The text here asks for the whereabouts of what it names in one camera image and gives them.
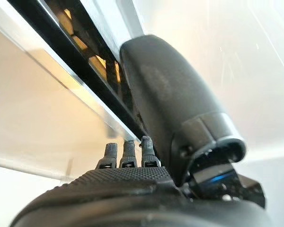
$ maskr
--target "white wall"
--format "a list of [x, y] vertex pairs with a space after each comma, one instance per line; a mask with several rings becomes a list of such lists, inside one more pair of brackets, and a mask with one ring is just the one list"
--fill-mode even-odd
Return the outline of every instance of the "white wall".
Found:
[[8, 227], [31, 200], [59, 184], [58, 180], [0, 167], [0, 227]]
[[266, 210], [276, 227], [284, 227], [284, 157], [236, 165], [239, 174], [259, 181]]

